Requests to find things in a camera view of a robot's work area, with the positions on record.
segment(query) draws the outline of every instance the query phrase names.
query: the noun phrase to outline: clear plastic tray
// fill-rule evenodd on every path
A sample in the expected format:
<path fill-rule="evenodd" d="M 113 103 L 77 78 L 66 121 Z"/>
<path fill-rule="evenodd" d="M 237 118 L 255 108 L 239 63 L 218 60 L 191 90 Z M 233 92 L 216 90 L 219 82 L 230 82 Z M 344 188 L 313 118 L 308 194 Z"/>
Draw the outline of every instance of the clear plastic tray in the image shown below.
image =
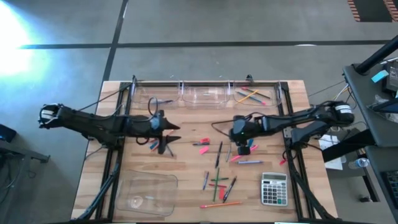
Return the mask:
<path fill-rule="evenodd" d="M 229 82 L 211 85 L 184 83 L 182 100 L 189 109 L 223 109 L 229 101 L 230 93 Z"/>
<path fill-rule="evenodd" d="M 174 211 L 178 180 L 174 175 L 124 171 L 116 199 L 118 210 L 128 210 L 157 216 Z"/>
<path fill-rule="evenodd" d="M 180 82 L 169 82 L 162 86 L 151 85 L 150 83 L 138 83 L 134 90 L 132 107 L 134 109 L 148 109 L 148 101 L 156 97 L 159 102 L 159 109 L 175 109 L 178 107 L 180 98 Z M 155 110 L 155 100 L 151 101 L 150 108 Z"/>
<path fill-rule="evenodd" d="M 279 105 L 282 90 L 280 83 L 250 83 L 250 82 L 234 82 L 233 98 L 236 102 L 235 108 L 267 108 Z"/>

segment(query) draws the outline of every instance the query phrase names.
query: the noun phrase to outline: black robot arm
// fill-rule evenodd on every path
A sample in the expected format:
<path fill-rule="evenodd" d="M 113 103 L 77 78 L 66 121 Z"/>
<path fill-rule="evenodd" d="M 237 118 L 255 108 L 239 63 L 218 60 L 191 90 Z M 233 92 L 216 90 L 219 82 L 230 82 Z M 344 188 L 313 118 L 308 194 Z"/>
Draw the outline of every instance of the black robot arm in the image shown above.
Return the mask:
<path fill-rule="evenodd" d="M 163 130 L 180 129 L 164 117 L 164 111 L 147 117 L 144 115 L 98 116 L 71 109 L 62 104 L 44 105 L 39 114 L 40 128 L 64 127 L 81 133 L 85 138 L 95 138 L 107 148 L 118 146 L 123 136 L 136 138 L 157 138 L 158 152 L 163 154 L 166 144 L 179 136 L 163 137 Z"/>
<path fill-rule="evenodd" d="M 347 103 L 326 101 L 288 116 L 262 115 L 253 118 L 252 115 L 237 115 L 234 117 L 233 128 L 229 130 L 229 138 L 238 146 L 239 155 L 248 155 L 250 154 L 250 149 L 247 147 L 248 139 L 270 136 L 285 128 L 309 121 L 317 122 L 306 128 L 294 129 L 292 144 L 308 141 L 315 134 L 324 134 L 331 126 L 348 126 L 354 121 L 354 114 Z"/>

